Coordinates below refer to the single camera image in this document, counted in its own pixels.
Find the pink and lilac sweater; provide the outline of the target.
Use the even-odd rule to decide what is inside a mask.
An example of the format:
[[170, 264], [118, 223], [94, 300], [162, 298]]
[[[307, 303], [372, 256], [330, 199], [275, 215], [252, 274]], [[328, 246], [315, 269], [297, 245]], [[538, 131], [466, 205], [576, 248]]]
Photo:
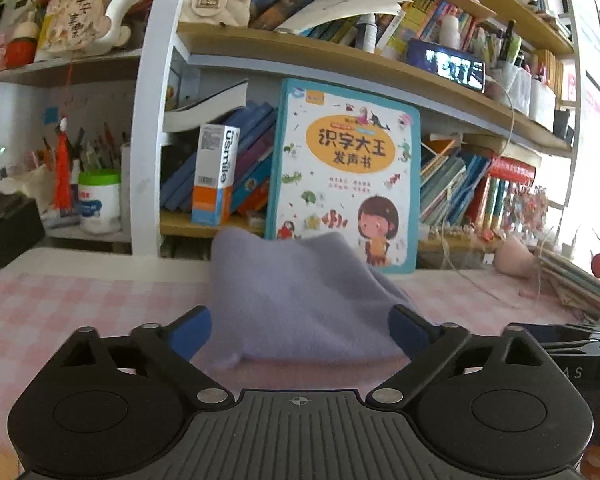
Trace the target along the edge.
[[404, 354], [389, 334], [397, 284], [338, 233], [264, 240], [238, 228], [211, 246], [211, 336], [194, 362], [206, 372], [242, 361], [353, 364]]

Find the stack of picture books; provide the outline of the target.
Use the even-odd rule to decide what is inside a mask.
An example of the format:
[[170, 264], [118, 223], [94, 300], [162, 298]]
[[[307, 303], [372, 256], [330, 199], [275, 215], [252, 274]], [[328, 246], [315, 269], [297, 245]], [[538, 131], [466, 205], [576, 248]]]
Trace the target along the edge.
[[591, 269], [581, 269], [571, 260], [538, 248], [535, 251], [539, 271], [560, 302], [580, 311], [582, 318], [600, 323], [600, 252], [591, 258]]

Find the pink plush toy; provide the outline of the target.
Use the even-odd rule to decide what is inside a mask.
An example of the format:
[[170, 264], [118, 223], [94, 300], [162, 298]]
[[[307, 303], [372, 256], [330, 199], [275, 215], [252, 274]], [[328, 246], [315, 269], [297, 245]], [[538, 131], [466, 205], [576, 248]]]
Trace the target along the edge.
[[507, 237], [494, 252], [493, 265], [498, 273], [513, 278], [530, 278], [535, 270], [535, 258], [518, 237]]

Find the white green-lid jar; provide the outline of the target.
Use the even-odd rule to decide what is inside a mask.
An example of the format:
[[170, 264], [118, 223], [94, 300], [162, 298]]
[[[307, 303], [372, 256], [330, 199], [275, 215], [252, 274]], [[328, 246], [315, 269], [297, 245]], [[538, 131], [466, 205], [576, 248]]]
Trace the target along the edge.
[[121, 225], [121, 174], [117, 169], [93, 169], [79, 174], [80, 227], [93, 235], [117, 233]]

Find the red tassel ornament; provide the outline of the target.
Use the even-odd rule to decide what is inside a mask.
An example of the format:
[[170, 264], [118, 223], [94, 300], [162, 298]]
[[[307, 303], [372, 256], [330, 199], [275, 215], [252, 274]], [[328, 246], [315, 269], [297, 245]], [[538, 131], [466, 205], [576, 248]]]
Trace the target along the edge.
[[73, 208], [71, 173], [72, 147], [67, 134], [68, 120], [62, 115], [57, 126], [57, 148], [55, 160], [54, 207], [58, 210]]

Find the white orange usmile box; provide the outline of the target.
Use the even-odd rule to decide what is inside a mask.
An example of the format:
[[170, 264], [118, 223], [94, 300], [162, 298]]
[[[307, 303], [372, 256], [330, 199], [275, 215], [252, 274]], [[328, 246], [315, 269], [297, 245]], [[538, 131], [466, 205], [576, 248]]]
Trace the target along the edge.
[[240, 129], [203, 125], [200, 129], [190, 220], [220, 226], [230, 216]]

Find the red thick dictionary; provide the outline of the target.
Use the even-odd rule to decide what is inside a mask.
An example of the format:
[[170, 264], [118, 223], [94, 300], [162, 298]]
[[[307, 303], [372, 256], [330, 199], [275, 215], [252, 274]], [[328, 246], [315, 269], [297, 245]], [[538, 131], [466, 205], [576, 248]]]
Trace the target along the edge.
[[486, 170], [488, 177], [514, 182], [522, 185], [532, 185], [536, 176], [536, 169], [520, 160], [505, 156], [492, 157], [489, 168]]

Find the children's sound book, teal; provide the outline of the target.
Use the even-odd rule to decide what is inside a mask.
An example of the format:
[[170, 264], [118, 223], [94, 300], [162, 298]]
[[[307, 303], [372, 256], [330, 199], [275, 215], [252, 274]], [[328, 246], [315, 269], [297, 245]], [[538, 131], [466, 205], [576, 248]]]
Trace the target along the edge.
[[287, 78], [274, 140], [266, 238], [338, 233], [369, 266], [414, 271], [420, 207], [414, 106]]

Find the phone on upper shelf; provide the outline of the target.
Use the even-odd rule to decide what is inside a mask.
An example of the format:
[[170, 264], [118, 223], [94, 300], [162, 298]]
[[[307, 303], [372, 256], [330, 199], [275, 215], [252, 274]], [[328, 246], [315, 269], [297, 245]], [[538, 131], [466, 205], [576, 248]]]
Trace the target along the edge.
[[460, 50], [412, 39], [408, 42], [406, 62], [467, 89], [483, 93], [486, 88], [484, 62]]

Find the lucky cat figurine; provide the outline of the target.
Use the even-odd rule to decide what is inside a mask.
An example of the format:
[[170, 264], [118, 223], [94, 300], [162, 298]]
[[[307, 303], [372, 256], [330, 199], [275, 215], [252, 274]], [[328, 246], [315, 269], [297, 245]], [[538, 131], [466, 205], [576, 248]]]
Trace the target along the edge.
[[122, 48], [132, 29], [123, 23], [140, 0], [50, 0], [36, 58], [89, 58]]

